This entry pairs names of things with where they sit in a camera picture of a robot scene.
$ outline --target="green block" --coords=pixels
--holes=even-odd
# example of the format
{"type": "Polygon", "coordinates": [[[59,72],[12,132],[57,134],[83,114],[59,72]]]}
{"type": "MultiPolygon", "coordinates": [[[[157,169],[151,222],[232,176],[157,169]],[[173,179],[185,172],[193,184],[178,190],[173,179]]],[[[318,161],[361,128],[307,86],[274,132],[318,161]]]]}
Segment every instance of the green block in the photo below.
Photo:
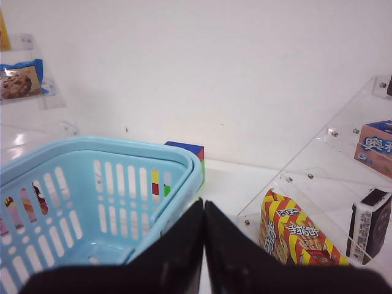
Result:
{"type": "Polygon", "coordinates": [[[168,185],[164,185],[164,189],[165,189],[165,197],[170,193],[170,186],[168,185]]]}

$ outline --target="clear acrylic shelf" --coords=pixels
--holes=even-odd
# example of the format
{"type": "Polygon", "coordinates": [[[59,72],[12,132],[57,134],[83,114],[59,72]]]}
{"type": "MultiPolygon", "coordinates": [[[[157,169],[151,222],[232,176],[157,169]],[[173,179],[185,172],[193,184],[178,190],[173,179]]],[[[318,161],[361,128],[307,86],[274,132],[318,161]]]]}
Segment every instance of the clear acrylic shelf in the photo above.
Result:
{"type": "Polygon", "coordinates": [[[45,94],[1,101],[1,163],[59,138],[78,135],[76,122],[30,34],[10,34],[11,50],[1,52],[2,64],[43,59],[45,94]]]}
{"type": "MultiPolygon", "coordinates": [[[[258,244],[260,211],[270,188],[294,199],[335,246],[346,254],[352,206],[373,188],[392,192],[392,179],[354,159],[362,126],[392,119],[390,76],[372,78],[361,91],[237,215],[238,227],[258,244]]],[[[370,262],[352,265],[378,271],[392,285],[392,218],[384,244],[370,262]]]]}

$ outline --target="cookie package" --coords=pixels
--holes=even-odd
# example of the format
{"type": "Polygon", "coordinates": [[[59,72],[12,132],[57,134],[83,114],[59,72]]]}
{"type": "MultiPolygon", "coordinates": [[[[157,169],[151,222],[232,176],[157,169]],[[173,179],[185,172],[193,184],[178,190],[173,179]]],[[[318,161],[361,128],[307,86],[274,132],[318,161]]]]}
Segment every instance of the cookie package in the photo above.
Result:
{"type": "Polygon", "coordinates": [[[354,159],[392,179],[392,120],[362,127],[354,159]]]}
{"type": "Polygon", "coordinates": [[[42,59],[0,64],[1,100],[45,94],[41,87],[43,79],[42,59]]]}
{"type": "Polygon", "coordinates": [[[259,241],[283,264],[349,265],[294,200],[272,189],[262,203],[259,241]]]}

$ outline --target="white table surface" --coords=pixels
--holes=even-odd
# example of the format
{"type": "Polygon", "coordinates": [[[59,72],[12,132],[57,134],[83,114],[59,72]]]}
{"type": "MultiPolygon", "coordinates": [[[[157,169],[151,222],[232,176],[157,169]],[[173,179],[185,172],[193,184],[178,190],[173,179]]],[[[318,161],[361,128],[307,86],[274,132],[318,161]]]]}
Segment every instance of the white table surface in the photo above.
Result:
{"type": "MultiPolygon", "coordinates": [[[[206,159],[206,180],[197,196],[210,200],[233,222],[278,170],[206,159]]],[[[204,255],[199,293],[211,293],[204,255]]]]}

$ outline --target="snack box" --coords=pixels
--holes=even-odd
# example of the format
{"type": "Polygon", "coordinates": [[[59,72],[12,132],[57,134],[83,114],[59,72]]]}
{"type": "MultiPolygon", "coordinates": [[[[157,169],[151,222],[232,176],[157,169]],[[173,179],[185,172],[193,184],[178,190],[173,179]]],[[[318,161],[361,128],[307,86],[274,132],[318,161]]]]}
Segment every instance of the snack box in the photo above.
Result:
{"type": "Polygon", "coordinates": [[[392,120],[362,127],[354,159],[392,179],[392,120]]]}
{"type": "Polygon", "coordinates": [[[371,190],[362,201],[353,204],[350,238],[347,240],[348,257],[365,265],[380,252],[391,210],[392,193],[379,189],[371,190]]]}
{"type": "Polygon", "coordinates": [[[260,245],[284,264],[349,265],[291,198],[270,189],[262,203],[260,245]]]}

